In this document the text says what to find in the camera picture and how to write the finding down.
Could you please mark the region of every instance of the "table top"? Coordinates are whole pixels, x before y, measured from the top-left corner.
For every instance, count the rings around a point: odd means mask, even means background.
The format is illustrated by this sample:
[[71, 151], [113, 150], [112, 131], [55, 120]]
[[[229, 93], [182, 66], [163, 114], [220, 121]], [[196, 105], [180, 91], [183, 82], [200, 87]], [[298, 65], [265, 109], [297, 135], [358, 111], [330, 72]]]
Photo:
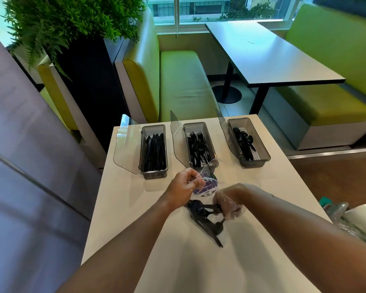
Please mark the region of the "table top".
[[256, 21], [219, 21], [205, 23], [205, 26], [252, 87], [345, 80]]
[[[237, 182], [255, 184], [329, 220], [258, 116], [242, 117], [251, 119], [271, 156], [263, 167], [240, 166], [218, 118], [182, 121], [206, 122], [219, 159], [215, 175], [220, 187]], [[114, 128], [82, 263], [146, 212], [185, 168], [174, 155], [170, 123], [164, 124], [169, 169], [166, 178], [153, 180], [144, 180], [114, 163], [118, 127]], [[219, 237], [223, 248], [196, 226], [188, 210], [181, 207], [174, 211], [156, 241], [136, 293], [319, 293], [247, 209], [239, 218], [226, 221]]]

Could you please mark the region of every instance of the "fern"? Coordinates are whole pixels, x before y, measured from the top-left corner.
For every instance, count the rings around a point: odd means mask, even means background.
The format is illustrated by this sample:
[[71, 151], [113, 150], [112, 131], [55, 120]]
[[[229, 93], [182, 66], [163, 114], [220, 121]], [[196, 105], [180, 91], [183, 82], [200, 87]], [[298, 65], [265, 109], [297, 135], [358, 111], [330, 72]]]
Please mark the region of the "fern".
[[141, 20], [147, 0], [2, 0], [11, 26], [12, 50], [27, 49], [29, 68], [46, 49], [57, 69], [57, 53], [81, 36], [138, 41], [133, 20]]

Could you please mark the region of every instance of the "table leg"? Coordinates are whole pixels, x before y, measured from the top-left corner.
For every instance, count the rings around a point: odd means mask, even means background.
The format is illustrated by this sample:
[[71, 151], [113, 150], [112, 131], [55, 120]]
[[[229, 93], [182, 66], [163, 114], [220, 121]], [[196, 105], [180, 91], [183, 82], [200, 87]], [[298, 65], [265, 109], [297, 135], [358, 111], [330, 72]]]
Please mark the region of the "table leg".
[[225, 75], [224, 85], [218, 85], [213, 87], [213, 93], [217, 102], [224, 104], [233, 104], [241, 100], [241, 92], [230, 86], [233, 75], [233, 65], [229, 62], [228, 69]]
[[268, 85], [259, 87], [249, 114], [259, 114], [260, 108], [263, 105], [264, 98], [266, 97], [269, 88], [270, 87]]

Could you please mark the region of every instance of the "seat backrest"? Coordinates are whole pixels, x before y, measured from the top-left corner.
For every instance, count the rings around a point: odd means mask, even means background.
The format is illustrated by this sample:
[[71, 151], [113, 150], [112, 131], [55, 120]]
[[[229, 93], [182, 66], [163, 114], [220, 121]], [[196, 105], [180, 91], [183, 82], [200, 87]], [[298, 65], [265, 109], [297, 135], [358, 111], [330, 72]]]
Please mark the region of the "seat backrest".
[[67, 103], [65, 102], [63, 95], [58, 87], [53, 74], [51, 73], [50, 66], [51, 60], [46, 55], [46, 57], [39, 63], [37, 70], [39, 76], [42, 79], [43, 84], [46, 87], [47, 94], [51, 98], [56, 107], [58, 113], [60, 114], [66, 127], [70, 130], [78, 130], [77, 124], [73, 119], [72, 113], [70, 112]]
[[123, 65], [148, 123], [157, 122], [160, 112], [160, 50], [153, 15], [146, 7], [137, 22], [138, 42], [130, 42]]
[[304, 4], [285, 39], [366, 94], [366, 18]]

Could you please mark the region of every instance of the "table base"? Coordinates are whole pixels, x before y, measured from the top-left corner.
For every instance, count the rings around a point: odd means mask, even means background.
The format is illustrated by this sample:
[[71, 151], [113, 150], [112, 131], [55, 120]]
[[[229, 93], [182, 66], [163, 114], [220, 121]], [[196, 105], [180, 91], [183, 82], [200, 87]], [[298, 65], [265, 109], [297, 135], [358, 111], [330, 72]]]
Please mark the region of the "table base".
[[260, 86], [258, 91], [256, 92], [256, 96], [254, 102], [252, 103], [251, 110], [249, 114], [259, 114], [260, 108], [263, 105], [264, 99], [267, 95], [268, 89], [270, 87], [268, 85]]
[[241, 100], [241, 92], [234, 88], [233, 86], [229, 86], [228, 95], [226, 97], [222, 97], [222, 92], [224, 90], [224, 85], [217, 85], [212, 88], [215, 98], [217, 102], [223, 104], [233, 104]]

